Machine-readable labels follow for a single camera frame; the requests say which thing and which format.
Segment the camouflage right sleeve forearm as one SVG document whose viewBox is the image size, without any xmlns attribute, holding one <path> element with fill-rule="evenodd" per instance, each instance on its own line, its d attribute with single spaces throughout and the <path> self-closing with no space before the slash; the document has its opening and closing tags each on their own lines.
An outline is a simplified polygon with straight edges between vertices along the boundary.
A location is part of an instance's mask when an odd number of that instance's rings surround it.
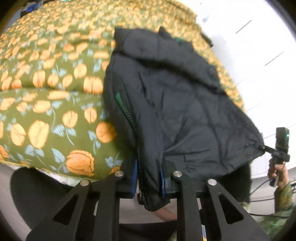
<svg viewBox="0 0 296 241">
<path fill-rule="evenodd" d="M 270 239 L 273 239 L 282 229 L 295 206 L 291 183 L 288 182 L 282 189 L 277 188 L 274 192 L 274 198 L 275 213 L 263 217 L 262 220 L 259 221 L 259 225 L 268 234 Z"/>
</svg>

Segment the person's right hand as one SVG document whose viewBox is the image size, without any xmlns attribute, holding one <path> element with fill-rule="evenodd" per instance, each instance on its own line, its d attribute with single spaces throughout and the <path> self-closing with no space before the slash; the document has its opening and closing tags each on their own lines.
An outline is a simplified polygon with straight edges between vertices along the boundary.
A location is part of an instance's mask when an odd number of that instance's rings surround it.
<svg viewBox="0 0 296 241">
<path fill-rule="evenodd" d="M 290 182 L 285 162 L 279 162 L 276 158 L 269 160 L 267 176 L 269 179 L 277 178 L 277 190 L 283 190 Z"/>
</svg>

